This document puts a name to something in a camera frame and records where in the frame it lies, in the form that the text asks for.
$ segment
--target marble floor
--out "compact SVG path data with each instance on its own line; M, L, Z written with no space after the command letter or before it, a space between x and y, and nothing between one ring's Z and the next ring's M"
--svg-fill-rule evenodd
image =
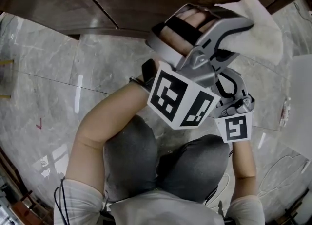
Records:
M303 1L296 4L308 18ZM289 62L295 55L312 53L312 23L301 18L293 3L273 18L283 31L284 55L279 65L245 56L231 64L257 101L251 143L267 221L283 213L312 180L312 165L301 174L306 159L279 140ZM0 145L26 186L52 206L79 122L95 104L138 75L153 51L140 39L84 35L76 41L10 14L1 20L0 59L15 63L0 68L1 94L12 96L0 101ZM77 95L80 102L75 103ZM219 134L210 117L196 130L174 131L148 107L139 114L153 129L160 154L205 134ZM264 143L258 148L263 133ZM229 162L207 206L216 210L222 200L226 210L233 189Z

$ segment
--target white tissue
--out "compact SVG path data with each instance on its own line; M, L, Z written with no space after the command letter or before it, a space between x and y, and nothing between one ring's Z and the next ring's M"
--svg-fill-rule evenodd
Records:
M216 6L232 10L254 21L250 30L226 36L220 49L265 59L274 65L280 62L283 56L282 32L258 0L241 0Z

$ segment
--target forearm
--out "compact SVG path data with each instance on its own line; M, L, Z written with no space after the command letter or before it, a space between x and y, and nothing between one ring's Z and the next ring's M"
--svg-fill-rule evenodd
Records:
M256 176L256 166L249 141L233 143L232 162L235 178Z
M257 195L256 166L249 141L233 143L232 155L235 189L232 200Z
M104 190L103 146L147 104L148 93L130 83L97 104L81 122L66 178Z
M146 106L147 99L146 91L135 83L129 83L102 100L85 116L77 136L86 137L103 146Z

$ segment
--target white sleeve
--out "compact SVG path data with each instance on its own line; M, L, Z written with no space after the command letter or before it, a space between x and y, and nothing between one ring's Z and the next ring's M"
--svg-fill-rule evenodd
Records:
M95 188L74 180L63 182L65 201L70 225L95 225L98 222L102 209L102 194ZM61 210L66 219L64 199L61 193ZM56 192L56 201L59 205L59 190ZM54 224L64 225L61 213L54 205Z
M264 225L265 218L259 197L244 196L234 200L225 217L231 217L237 225Z

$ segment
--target leg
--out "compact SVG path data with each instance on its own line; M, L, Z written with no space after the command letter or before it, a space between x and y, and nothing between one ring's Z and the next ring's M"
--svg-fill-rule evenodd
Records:
M182 199L202 203L220 182L229 160L229 145L206 135L161 157L157 185Z
M152 129L135 116L104 146L105 195L117 202L156 187L157 143Z

